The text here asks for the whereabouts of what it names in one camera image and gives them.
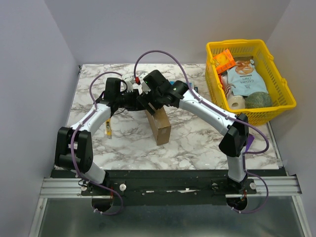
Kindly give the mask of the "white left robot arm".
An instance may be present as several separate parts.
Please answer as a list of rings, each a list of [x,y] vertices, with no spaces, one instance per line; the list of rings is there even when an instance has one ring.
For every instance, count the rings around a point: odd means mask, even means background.
[[[90,111],[71,127],[61,127],[57,133],[55,165],[74,172],[89,180],[93,190],[104,195],[109,191],[106,171],[93,162],[92,136],[110,119],[119,108],[129,111],[142,110],[136,98],[136,80],[125,81],[120,78],[107,78],[104,91],[95,99]]]

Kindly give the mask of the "brown cardboard express box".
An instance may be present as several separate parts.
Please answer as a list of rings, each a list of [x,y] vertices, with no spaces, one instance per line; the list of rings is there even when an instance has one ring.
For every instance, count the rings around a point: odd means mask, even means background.
[[[145,111],[149,125],[151,127],[156,145],[160,146],[169,142],[171,124],[164,107],[157,110],[154,115]]]

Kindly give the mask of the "yellow utility knife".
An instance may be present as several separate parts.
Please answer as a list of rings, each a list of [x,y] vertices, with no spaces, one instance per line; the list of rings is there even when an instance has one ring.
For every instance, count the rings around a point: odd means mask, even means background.
[[[106,136],[111,139],[112,138],[112,128],[111,128],[111,119],[107,119],[106,122],[105,122],[105,134]]]

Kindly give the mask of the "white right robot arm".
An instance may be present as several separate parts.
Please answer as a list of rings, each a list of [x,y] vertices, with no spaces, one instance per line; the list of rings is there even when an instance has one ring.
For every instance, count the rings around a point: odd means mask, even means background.
[[[180,108],[198,116],[223,136],[219,149],[227,157],[228,190],[234,194],[243,190],[247,179],[242,158],[249,135],[245,126],[247,116],[221,110],[195,91],[191,92],[187,83],[180,80],[170,83],[158,70],[147,74],[141,86],[142,93],[137,100],[151,115],[163,106]]]

